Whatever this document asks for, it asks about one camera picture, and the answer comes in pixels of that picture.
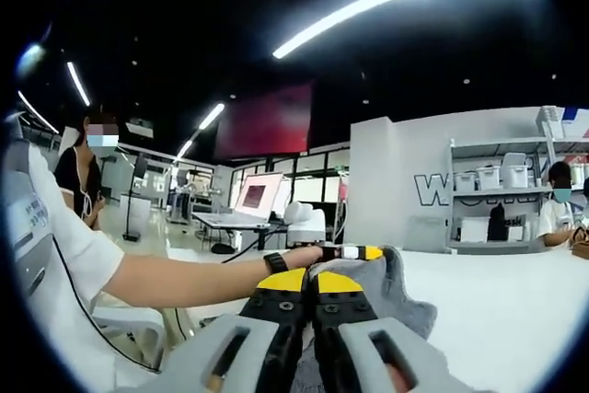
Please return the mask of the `person's left hand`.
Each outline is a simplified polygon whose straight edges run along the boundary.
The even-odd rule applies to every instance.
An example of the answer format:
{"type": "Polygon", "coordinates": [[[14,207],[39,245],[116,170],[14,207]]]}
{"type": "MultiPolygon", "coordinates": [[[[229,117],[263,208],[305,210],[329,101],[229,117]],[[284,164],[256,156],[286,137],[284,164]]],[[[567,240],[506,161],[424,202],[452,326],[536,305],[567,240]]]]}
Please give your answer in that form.
{"type": "Polygon", "coordinates": [[[289,250],[282,255],[289,270],[307,268],[321,260],[322,256],[323,250],[319,246],[304,246],[289,250]]]}

